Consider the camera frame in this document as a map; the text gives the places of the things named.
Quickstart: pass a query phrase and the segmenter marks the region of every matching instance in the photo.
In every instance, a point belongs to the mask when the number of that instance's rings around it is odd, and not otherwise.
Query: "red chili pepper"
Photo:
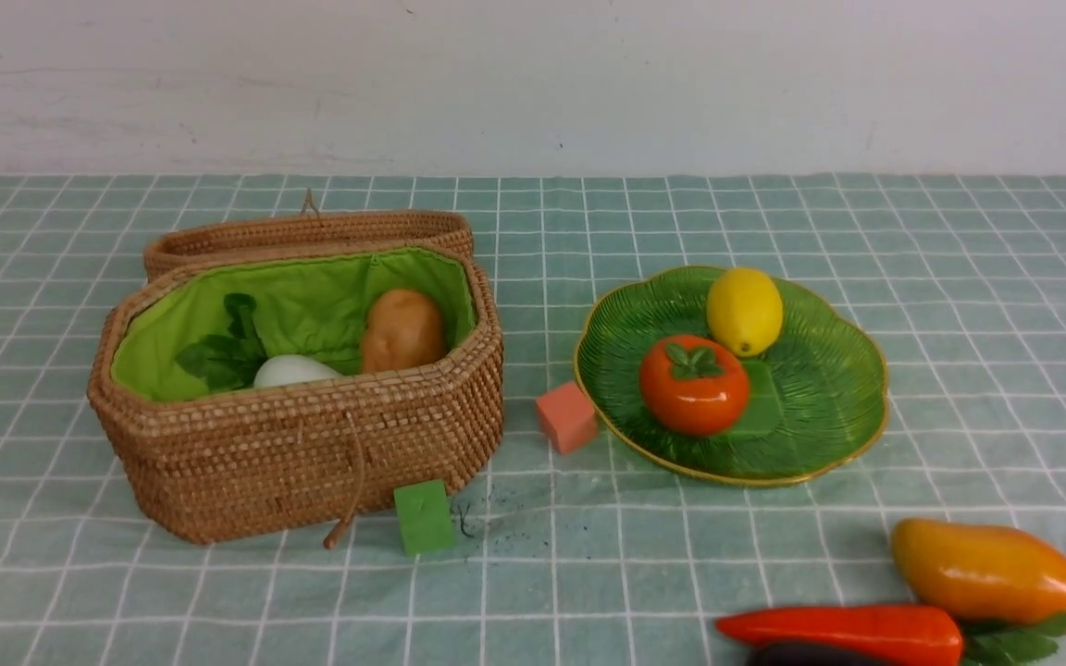
[[[752,648],[814,641],[893,666],[957,666],[965,652],[965,636],[948,613],[915,603],[771,607],[720,617],[714,626]]]

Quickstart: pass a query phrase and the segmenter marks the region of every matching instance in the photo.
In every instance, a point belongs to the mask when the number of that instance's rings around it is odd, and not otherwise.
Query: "green checkered tablecloth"
[[[136,510],[84,401],[102,318],[171,228],[453,208],[495,280],[503,446],[455,549],[397,519],[211,549]],[[810,484],[680,481],[608,435],[568,456],[534,397],[571,379],[597,296],[685,263],[796,279],[859,322],[893,412]],[[0,666],[736,663],[714,616],[908,599],[884,529],[1006,522],[1066,551],[1066,177],[0,176]],[[1049,663],[1066,663],[1063,652]]]

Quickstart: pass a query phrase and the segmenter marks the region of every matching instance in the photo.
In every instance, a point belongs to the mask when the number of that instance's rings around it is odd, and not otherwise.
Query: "wicker basket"
[[[216,543],[340,519],[332,548],[364,511],[393,507],[393,489],[442,480],[458,492],[500,445],[503,338],[483,270],[427,241],[466,274],[477,326],[443,359],[404,372],[334,383],[248,389],[184,402],[152,402],[116,383],[111,362],[130,322],[169,291],[220,266],[227,253],[168,270],[110,313],[92,375],[90,405],[122,459],[136,505],[190,543]],[[257,261],[352,254],[346,245],[258,249]]]
[[[467,218],[448,211],[394,210],[322,214],[307,191],[302,212],[266,220],[221,222],[183,228],[159,237],[143,253],[147,277],[154,279],[181,265],[229,254],[255,260],[261,249],[302,248],[321,244],[359,245],[388,241],[427,241],[468,257],[474,241]]]

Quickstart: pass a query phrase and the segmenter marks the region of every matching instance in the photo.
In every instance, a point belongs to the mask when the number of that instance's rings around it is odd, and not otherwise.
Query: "eggplant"
[[[757,649],[746,666],[892,666],[890,662],[813,641],[776,641]]]

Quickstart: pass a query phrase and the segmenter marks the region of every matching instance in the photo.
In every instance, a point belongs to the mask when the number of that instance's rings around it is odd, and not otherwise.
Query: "lemon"
[[[710,286],[706,324],[714,340],[737,357],[765,353],[784,324],[784,303],[773,278],[747,266],[728,270]]]

